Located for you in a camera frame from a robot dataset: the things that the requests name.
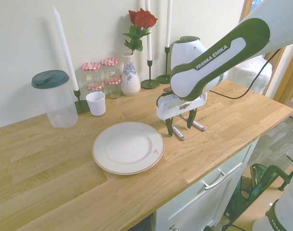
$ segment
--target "clear plastic jug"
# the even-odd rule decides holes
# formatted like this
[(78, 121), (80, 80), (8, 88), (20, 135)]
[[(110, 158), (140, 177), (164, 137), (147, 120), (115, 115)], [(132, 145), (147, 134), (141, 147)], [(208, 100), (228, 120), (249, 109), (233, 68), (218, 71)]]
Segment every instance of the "clear plastic jug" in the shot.
[(69, 128), (78, 120), (68, 80), (68, 74), (60, 70), (45, 71), (32, 78), (32, 86), (38, 89), (49, 121), (55, 128)]

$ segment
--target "ceramic plate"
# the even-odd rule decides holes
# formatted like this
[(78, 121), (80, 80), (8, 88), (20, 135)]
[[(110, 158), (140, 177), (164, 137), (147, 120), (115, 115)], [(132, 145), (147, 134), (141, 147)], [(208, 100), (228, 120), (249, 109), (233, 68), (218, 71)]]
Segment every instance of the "ceramic plate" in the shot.
[(130, 175), (154, 166), (164, 151), (164, 140), (153, 127), (137, 122), (115, 124), (96, 138), (93, 158), (104, 170)]

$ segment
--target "glass jar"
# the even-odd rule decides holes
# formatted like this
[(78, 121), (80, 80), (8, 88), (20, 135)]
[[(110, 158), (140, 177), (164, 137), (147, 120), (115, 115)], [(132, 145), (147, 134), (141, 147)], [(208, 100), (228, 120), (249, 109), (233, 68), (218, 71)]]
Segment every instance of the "glass jar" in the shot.
[(104, 83), (100, 75), (100, 64), (95, 62), (85, 63), (81, 66), (85, 76), (85, 87), (89, 93), (103, 91)]
[(106, 82), (118, 82), (120, 79), (119, 60), (116, 58), (106, 58), (101, 61), (103, 66), (104, 80)]
[(109, 82), (105, 79), (105, 84), (107, 86), (107, 96), (111, 99), (117, 99), (121, 96), (121, 78), (115, 82)]
[(121, 96), (119, 62), (116, 58), (106, 58), (101, 61), (104, 82), (107, 87), (107, 96), (111, 99), (116, 99)]

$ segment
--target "white vase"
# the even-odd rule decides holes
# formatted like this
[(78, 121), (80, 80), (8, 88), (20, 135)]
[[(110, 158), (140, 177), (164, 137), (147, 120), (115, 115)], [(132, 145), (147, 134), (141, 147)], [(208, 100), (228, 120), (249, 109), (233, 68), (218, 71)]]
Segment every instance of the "white vase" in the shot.
[(124, 68), (122, 72), (121, 90), (126, 96), (133, 96), (139, 93), (141, 84), (133, 65), (133, 54), (124, 53), (122, 55)]

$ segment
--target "red checkered lid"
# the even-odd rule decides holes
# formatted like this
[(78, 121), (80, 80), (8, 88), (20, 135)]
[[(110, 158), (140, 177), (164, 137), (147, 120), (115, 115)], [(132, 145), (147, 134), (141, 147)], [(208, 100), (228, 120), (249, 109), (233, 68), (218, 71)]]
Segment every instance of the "red checkered lid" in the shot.
[(103, 66), (115, 66), (119, 64), (119, 60), (116, 58), (106, 58), (101, 61)]
[(108, 84), (108, 85), (118, 85), (119, 83), (121, 83), (121, 78), (118, 81), (115, 81), (115, 82), (110, 82), (110, 81), (107, 81), (105, 79), (105, 83)]
[(104, 87), (104, 83), (90, 83), (85, 86), (88, 90), (99, 90)]
[(95, 63), (95, 62), (90, 62), (90, 63), (85, 63), (81, 66), (81, 69), (83, 71), (96, 71), (100, 68), (100, 64), (99, 63)]

